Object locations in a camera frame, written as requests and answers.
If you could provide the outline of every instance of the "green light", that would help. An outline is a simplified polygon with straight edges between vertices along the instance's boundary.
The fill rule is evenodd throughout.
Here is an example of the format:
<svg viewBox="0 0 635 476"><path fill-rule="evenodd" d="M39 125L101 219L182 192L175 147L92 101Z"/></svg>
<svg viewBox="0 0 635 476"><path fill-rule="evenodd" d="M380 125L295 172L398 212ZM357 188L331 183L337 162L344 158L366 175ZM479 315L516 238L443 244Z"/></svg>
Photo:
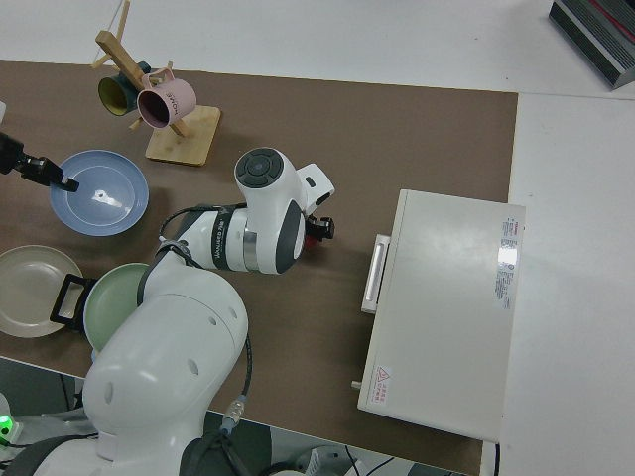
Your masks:
<svg viewBox="0 0 635 476"><path fill-rule="evenodd" d="M0 438L9 434L11 432L11 428L13 428L13 421L11 420L11 417L6 415L0 416Z"/></svg>

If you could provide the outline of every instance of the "warning label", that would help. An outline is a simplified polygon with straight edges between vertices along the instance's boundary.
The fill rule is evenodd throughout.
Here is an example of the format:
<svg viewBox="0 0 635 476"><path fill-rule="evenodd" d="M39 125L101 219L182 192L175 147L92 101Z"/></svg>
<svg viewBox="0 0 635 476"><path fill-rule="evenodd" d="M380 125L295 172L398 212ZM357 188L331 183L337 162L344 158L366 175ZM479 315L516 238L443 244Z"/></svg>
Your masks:
<svg viewBox="0 0 635 476"><path fill-rule="evenodd" d="M509 217L501 228L500 247L498 248L498 269L494 295L503 309L510 309L514 299L514 276L518 266L518 228L516 218Z"/></svg>
<svg viewBox="0 0 635 476"><path fill-rule="evenodd" d="M373 386L371 388L372 395L370 398L372 404L386 405L391 374L392 369L390 367L378 365L375 368L375 378L373 379Z"/></svg>

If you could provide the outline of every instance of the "mug handle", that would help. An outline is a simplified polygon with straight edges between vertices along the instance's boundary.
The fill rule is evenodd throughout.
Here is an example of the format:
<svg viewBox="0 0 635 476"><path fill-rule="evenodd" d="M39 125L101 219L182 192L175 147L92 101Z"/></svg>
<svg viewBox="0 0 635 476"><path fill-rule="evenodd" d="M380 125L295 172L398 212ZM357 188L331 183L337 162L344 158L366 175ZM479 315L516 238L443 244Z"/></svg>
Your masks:
<svg viewBox="0 0 635 476"><path fill-rule="evenodd" d="M58 298L56 299L56 303L54 304L53 310L51 311L50 321L64 324L71 330L82 331L83 309L86 306L86 299L88 298L88 294L90 293L90 290L92 290L92 287L95 285L96 282L97 280L94 280L92 278L82 278L81 276L67 274L63 279L62 287L60 288L60 292L58 293ZM72 317L66 317L65 315L60 315L60 310L62 309L62 304L64 303L64 299L66 298L66 294L68 293L70 283L75 283L76 285L82 286L83 290L81 291L81 295L79 295L79 299L77 300L77 304L75 305Z"/></svg>
<svg viewBox="0 0 635 476"><path fill-rule="evenodd" d="M152 84L150 83L150 76L154 76L155 74L161 74L164 72L166 76L170 78L170 81L175 80L175 74L168 67L162 67L161 69L157 69L156 71L148 72L141 77L141 82L146 89L152 89Z"/></svg>

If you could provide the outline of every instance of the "white table surface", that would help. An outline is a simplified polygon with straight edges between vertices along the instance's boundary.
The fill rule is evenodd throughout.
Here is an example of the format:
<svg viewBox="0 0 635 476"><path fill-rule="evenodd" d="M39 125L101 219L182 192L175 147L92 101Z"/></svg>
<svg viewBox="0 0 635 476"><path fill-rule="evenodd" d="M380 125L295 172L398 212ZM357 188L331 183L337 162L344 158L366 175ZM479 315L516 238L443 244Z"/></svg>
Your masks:
<svg viewBox="0 0 635 476"><path fill-rule="evenodd" d="M118 5L5 0L0 60L92 62ZM123 43L182 69L521 92L509 201L528 227L501 475L632 474L635 84L611 91L550 6L133 0Z"/></svg>

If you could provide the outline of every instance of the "red marking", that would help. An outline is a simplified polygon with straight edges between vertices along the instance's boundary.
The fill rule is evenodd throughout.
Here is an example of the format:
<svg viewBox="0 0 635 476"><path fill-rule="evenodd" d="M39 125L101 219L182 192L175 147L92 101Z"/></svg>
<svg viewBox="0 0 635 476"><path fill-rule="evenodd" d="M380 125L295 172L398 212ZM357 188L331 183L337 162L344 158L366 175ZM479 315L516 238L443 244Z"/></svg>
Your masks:
<svg viewBox="0 0 635 476"><path fill-rule="evenodd" d="M305 250L310 250L317 243L319 243L319 239L318 238L316 238L314 236L311 236L311 235L305 236Z"/></svg>
<svg viewBox="0 0 635 476"><path fill-rule="evenodd" d="M606 19L613 24L615 28L617 28L622 35L628 38L632 43L635 43L635 35L633 35L624 25L622 25L619 20L613 17L610 13L608 13L602 6L597 3L596 0L589 0L589 3L593 5L599 13L604 15Z"/></svg>
<svg viewBox="0 0 635 476"><path fill-rule="evenodd" d="M377 370L377 382L381 382L382 380L390 379L390 375L381 367Z"/></svg>

